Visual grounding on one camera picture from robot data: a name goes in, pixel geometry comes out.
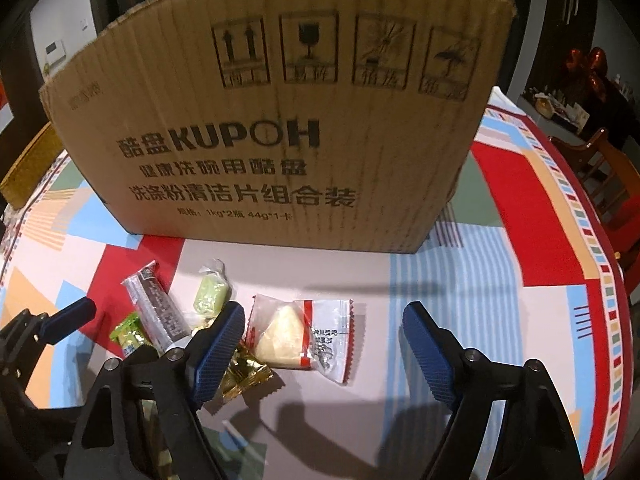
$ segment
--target wooden chair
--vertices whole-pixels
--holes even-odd
[[[549,137],[577,175],[594,210],[620,254],[628,294],[640,284],[640,174],[627,156],[607,140],[606,128],[589,142],[573,146]]]

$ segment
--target red and white snack package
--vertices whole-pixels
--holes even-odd
[[[343,383],[351,349],[351,300],[281,301],[256,294],[246,345],[270,367],[313,369]]]

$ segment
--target brand name on box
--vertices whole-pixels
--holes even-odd
[[[286,126],[276,121],[260,120],[249,125],[242,123],[204,124],[184,126],[168,130],[169,136],[179,152],[198,148],[215,148],[219,145],[234,147],[238,142],[251,141],[259,146],[277,146],[286,143],[289,146],[308,144],[310,148],[320,146],[320,121],[309,119],[306,124],[297,119],[288,120]]]

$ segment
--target metal bolt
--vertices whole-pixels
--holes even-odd
[[[166,353],[166,358],[169,359],[169,361],[179,361],[183,357],[184,350],[182,348],[171,348],[171,350]]]
[[[104,362],[104,369],[111,371],[111,370],[115,370],[118,366],[120,365],[120,359],[118,359],[117,357],[112,357],[111,359],[107,359]]]
[[[475,348],[468,348],[465,350],[466,360],[471,361],[472,363],[479,361],[481,355],[482,354],[480,353],[480,351],[476,350]]]
[[[534,372],[541,372],[542,370],[545,369],[545,367],[542,365],[542,363],[540,361],[538,361],[537,359],[532,359],[531,361],[529,361],[527,366],[529,368],[531,368]]]

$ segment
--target geometric patterned tablecloth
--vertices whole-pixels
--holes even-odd
[[[108,334],[132,309],[124,277],[157,260],[161,282],[188,312],[198,268],[211,257],[225,262],[233,299],[247,313],[257,292],[354,301],[346,386],[279,370],[282,387],[270,395],[256,388],[201,410],[230,478],[419,478],[447,412],[402,334],[402,309],[412,300],[492,360],[542,360],[586,477],[600,480],[615,461],[632,380],[622,277],[577,179],[528,118],[487,108],[456,195],[415,254],[130,235],[61,156],[2,242],[0,324],[25,307],[51,314],[84,295],[98,316],[44,352],[28,389],[34,402],[81,402],[104,359],[119,354]],[[495,403],[478,478],[488,470],[501,413]]]

